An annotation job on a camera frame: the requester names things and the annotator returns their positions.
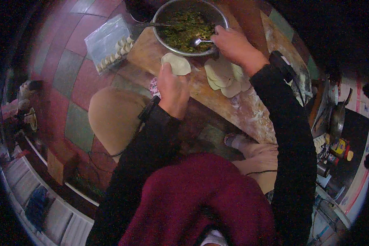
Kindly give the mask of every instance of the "dumpling wrapper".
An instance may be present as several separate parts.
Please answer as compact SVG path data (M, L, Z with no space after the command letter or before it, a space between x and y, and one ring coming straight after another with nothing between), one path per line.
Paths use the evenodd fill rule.
M216 85L215 80L212 80L209 76L207 76L207 79L208 79L208 84L212 88L212 90L217 91L217 90L222 89L221 87Z
M161 58L161 64L170 63L172 73L177 76L183 76L191 73L190 63L186 58L177 56L173 53L167 53Z
M240 82L241 91L247 91L250 89L251 84L249 81L249 76L243 73L243 70L240 66L234 63L231 63L231 66L235 79Z
M228 98L236 96L240 92L241 92L241 85L240 85L240 82L237 81L236 79L233 79L232 84L230 86L221 89L221 93Z
M205 71L207 76L215 81L215 84L221 88L226 88L231 85L233 78L230 62L223 56L215 61L209 59L205 62Z
M249 80L244 80L242 83L240 83L240 90L241 91L247 91L251 87L251 83Z

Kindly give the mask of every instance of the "beige pants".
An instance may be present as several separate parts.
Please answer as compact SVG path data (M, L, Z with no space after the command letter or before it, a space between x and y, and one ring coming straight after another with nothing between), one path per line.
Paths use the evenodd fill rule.
M262 172L265 170L277 170L277 145L258 144L244 139L240 142L238 150L243 153L246 160L233 161L232 163L246 175L251 172ZM260 185L264 194L273 190L277 172L265 172L251 174Z
M140 123L138 115L150 99L138 93L106 87L90 100L89 123L110 155L121 152ZM120 156L113 159L118 162Z

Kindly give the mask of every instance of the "table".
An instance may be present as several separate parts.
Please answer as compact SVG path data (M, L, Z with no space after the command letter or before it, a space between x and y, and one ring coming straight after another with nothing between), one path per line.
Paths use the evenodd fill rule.
M242 32L236 18L225 5L218 5L227 17L230 27ZM291 42L284 40L284 35L272 24L267 16L260 11L260 18L264 29L268 51L279 50L287 60L293 64L297 74L302 74L303 85L306 81L310 89L310 76L302 58L299 56ZM138 37L133 49L128 54L128 61L157 76L161 66L161 57L170 52L156 39L153 29L146 28ZM213 91L207 82L207 76L203 67L206 59L189 58L192 72L186 77L189 81L190 95L195 100L210 108L227 121L231 122L259 143L277 144L273 124L269 119L269 111L266 109L253 87L241 92L233 98L227 98L221 91Z

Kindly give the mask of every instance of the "frying pan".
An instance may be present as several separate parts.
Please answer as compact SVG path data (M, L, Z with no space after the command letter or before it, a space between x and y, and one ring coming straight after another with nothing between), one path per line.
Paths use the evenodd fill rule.
M353 89L350 88L349 96L346 101L338 102L338 105L332 111L329 129L330 142L332 145L334 145L342 135L344 116L346 115L346 105L349 103L352 93Z

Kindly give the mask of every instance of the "stack of dumpling wrappers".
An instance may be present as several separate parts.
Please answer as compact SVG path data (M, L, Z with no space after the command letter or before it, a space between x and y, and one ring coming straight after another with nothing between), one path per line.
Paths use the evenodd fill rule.
M222 54L219 59L205 62L208 83L213 90L231 98L250 88L249 76L243 73L240 66L228 61Z

